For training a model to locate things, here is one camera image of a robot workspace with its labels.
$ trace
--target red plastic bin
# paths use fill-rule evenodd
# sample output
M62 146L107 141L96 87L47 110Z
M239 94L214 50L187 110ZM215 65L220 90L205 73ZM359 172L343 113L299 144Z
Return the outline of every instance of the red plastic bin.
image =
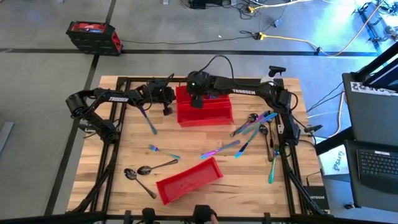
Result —
M216 159L212 157L189 170L156 182L156 186L163 204L167 205L186 193L222 177Z
M233 123L232 105L228 95L221 95L215 99L205 96L201 109L190 105L192 97L188 94L186 86L177 87L176 96L177 122L181 127Z

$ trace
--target wooden table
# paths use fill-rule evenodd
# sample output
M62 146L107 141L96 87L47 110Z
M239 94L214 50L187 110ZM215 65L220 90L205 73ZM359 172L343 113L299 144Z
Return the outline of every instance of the wooden table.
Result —
M114 89L117 79L116 76L104 76L101 78L100 87ZM141 84L132 83L132 88ZM178 83L169 84L169 86L177 85ZM284 78L284 85L298 96L294 116L306 124L307 114L299 80ZM155 184L157 181L200 163L202 161L200 155L204 152L236 139L246 142L251 134L245 136L239 134L233 139L229 134L246 121L248 114L261 114L270 110L260 97L248 95L229 97L233 106L235 125L181 128L176 119L175 103L171 105L174 113L169 116L163 116L163 105L152 105L148 116L159 132L156 136L151 133L139 110L127 106L108 213L122 215L125 210L131 210L133 214L141 214L143 208L149 207L153 208L157 215L189 216L192 215L195 205L202 204L209 205L218 216L222 217L263 217L264 212L269 212L272 217L289 217L280 158L278 157L275 166L274 183L268 184L271 163L267 161L265 140L261 135L254 138L239 159L235 159L234 154L243 143L215 156L224 175L223 178L194 190L168 205L162 204ZM103 103L96 112L103 118L108 118L110 109L111 103ZM302 136L301 139L312 141L309 137ZM137 170L141 166L156 166L172 160L169 156L150 151L149 144L182 157L178 164L155 169L147 176L138 176L146 187L158 194L155 200L136 181L128 180L123 174L125 168ZM97 135L85 140L68 210L75 208L94 185L102 145ZM319 171L318 159L314 148L308 143L300 142L296 149L301 178L305 180L307 175ZM309 178L311 185L323 185L319 174L311 175ZM294 185L292 188L295 209L299 213L298 194ZM98 209L101 208L102 201L103 190L100 192Z

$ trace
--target laptop keyboard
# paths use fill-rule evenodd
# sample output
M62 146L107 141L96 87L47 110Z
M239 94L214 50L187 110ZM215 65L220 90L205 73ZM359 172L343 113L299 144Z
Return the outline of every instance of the laptop keyboard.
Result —
M358 150L362 174L398 179L398 157Z

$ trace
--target concrete floor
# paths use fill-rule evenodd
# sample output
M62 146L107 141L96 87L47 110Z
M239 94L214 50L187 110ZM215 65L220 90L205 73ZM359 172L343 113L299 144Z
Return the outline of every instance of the concrete floor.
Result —
M269 4L282 1L268 0ZM74 49L65 31L72 20L104 21L110 0L56 1L5 0L0 4L0 48ZM288 6L284 23L266 34L311 40L326 51L339 51L362 26L353 8L322 1ZM277 19L282 8L262 11L261 26ZM196 42L242 36L239 30L257 31L259 17L239 19L234 9L184 9L179 1L163 6L160 1L117 1L111 25L120 38L147 42ZM375 52L362 32L347 49ZM312 51L306 43L267 39L234 40L198 45L124 44L125 49L193 50L296 50ZM341 82L343 72L357 71L372 57L309 57L229 55L237 77L261 77L268 66L287 68L284 77L301 80L306 107L316 103ZM0 219L41 215L68 137L72 120L66 97L81 90L93 56L83 54L0 54L0 125L14 121L6 147L0 154ZM202 68L212 55L137 55L100 57L91 87L102 75L187 75ZM230 76L221 59L208 72ZM338 98L319 106L310 115L338 110ZM329 136L337 127L336 113L316 116L312 124L322 124L319 136ZM346 106L342 129L350 126ZM56 213L65 211L81 152L79 132L63 181ZM345 210L352 200L349 184L325 180L331 212L337 217L397 222L398 214L370 208Z

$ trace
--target table frame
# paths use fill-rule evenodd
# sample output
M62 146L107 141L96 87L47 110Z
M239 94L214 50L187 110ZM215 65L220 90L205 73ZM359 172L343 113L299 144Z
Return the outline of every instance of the table frame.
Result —
M129 90L132 82L146 82L151 78L140 78L140 77L118 77L116 82L116 90L122 90L122 86L124 86L124 91ZM253 80L252 78L237 78L239 81L245 80ZM170 82L186 82L186 78L173 78ZM278 80L280 85L283 85L283 80ZM114 121L116 117L118 103L113 103L111 107L111 111L109 114L109 119ZM124 115L126 112L126 104L122 104L122 107L119 112L119 123L120 123L120 132L123 130L123 122ZM284 222L284 223L366 223L362 220L349 220L343 218L334 218L330 215L312 215L310 210L310 205L304 200L305 197L309 197L309 194L304 189L302 185L302 181L300 179L300 169L297 160L297 153L295 150L295 146L290 146L290 157L292 159L293 169L290 168L289 162L287 160L287 155L285 152L285 142L283 139L283 135L279 135L279 144L280 144L280 156L282 159L282 167L284 173L285 180L285 188L287 192L287 202L289 207L290 217L285 218L276 218L271 217L270 213L264 213L263 217L218 217L220 222L261 222L264 224L271 224L272 222ZM96 178L96 183L93 188L90 190L89 194L85 199L82 200L81 204L75 208L74 210L67 212L66 214L61 215L45 215L41 217L29 217L29 218L15 218L10 220L0 220L0 224L3 223L87 223L87 222L98 222L106 220L124 220L124 224L132 224L134 220L145 220L148 217L145 215L131 215L131 211L126 210L124 215L108 215L108 207L109 207L109 199L111 196L111 187L113 181L114 170L116 167L116 161L118 158L120 141L117 141L113 144L113 151L111 153L111 158L106 165L106 157L108 154L108 149L110 147L109 143L104 143L103 150L101 153L101 159L98 166L98 173ZM99 197L99 189L105 183L106 186L104 191L104 200L102 204L102 208L100 212L96 211L96 206ZM298 198L300 202L301 214L295 212L294 207L294 198L292 192L292 186L290 182L293 182L298 190ZM195 217L187 217L187 216L173 216L173 215L162 215L155 216L155 219L158 220L168 220L168 221L184 221L185 223L194 222Z

